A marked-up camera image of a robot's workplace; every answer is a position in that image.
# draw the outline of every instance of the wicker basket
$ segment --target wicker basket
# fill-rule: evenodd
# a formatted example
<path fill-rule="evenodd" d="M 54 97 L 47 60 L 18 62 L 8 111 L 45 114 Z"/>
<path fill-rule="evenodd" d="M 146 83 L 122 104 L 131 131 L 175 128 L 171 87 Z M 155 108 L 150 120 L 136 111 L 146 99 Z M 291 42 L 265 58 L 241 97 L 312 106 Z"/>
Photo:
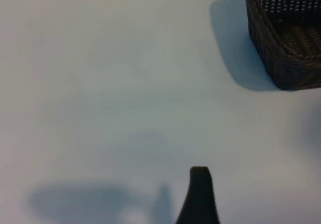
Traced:
<path fill-rule="evenodd" d="M 246 0 L 249 35 L 282 90 L 321 87 L 321 0 Z"/>

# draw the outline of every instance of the white table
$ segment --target white table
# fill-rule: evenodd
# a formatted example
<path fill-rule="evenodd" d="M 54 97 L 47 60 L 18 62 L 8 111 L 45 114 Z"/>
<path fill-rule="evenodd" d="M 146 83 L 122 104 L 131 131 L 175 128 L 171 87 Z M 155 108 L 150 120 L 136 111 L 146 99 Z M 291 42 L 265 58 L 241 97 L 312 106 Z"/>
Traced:
<path fill-rule="evenodd" d="M 0 223 L 321 221 L 321 91 L 281 92 L 244 0 L 0 0 Z"/>

